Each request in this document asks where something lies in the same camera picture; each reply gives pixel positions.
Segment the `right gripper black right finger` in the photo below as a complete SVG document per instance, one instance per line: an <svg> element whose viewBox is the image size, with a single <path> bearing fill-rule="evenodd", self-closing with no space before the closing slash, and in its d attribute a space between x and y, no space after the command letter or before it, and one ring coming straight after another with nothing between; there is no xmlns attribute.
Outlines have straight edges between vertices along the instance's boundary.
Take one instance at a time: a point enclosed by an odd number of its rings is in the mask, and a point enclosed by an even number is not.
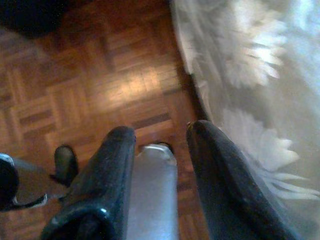
<svg viewBox="0 0 320 240"><path fill-rule="evenodd" d="M296 240L297 232L266 198L239 148L207 120L187 127L188 149L212 240Z"/></svg>

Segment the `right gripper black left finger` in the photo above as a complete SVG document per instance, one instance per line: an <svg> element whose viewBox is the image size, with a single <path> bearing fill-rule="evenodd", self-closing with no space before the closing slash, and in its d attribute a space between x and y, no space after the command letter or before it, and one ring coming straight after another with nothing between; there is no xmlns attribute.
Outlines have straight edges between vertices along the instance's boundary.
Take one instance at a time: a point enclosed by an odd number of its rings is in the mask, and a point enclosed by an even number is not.
<svg viewBox="0 0 320 240"><path fill-rule="evenodd" d="M44 240L124 240L127 234L136 136L113 128L73 180Z"/></svg>

